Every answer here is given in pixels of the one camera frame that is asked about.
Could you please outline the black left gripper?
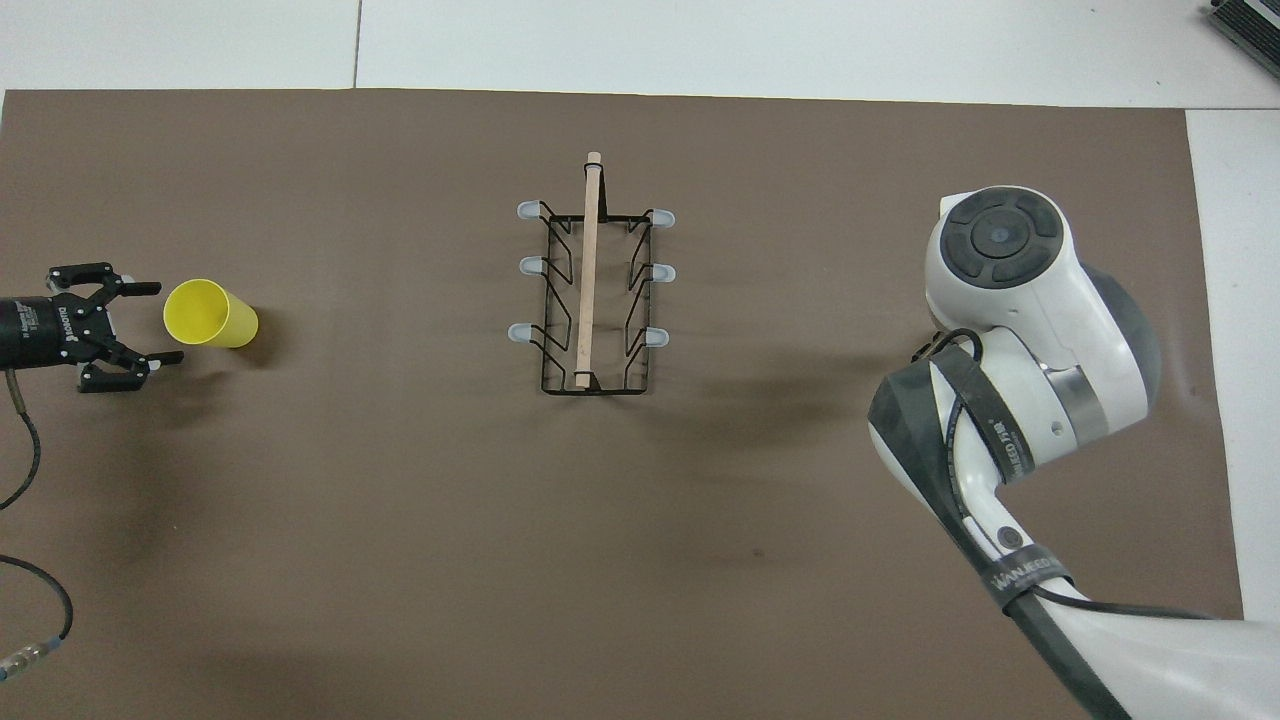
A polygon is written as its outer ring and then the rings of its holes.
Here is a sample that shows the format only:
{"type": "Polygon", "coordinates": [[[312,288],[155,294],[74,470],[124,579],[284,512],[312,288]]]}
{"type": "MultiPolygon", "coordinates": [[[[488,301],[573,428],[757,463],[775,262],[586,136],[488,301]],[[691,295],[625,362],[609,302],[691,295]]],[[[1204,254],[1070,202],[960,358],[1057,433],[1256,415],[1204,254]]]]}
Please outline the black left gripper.
{"type": "Polygon", "coordinates": [[[159,282],[140,282],[118,274],[110,263],[52,266],[47,273],[51,297],[4,297],[1,300],[1,366],[35,369],[81,364],[81,393],[114,393],[141,389],[161,366],[178,365],[184,352],[143,355],[116,340],[106,306],[115,297],[155,296],[159,282]],[[99,284],[101,290],[81,297],[70,288],[99,284]]]}

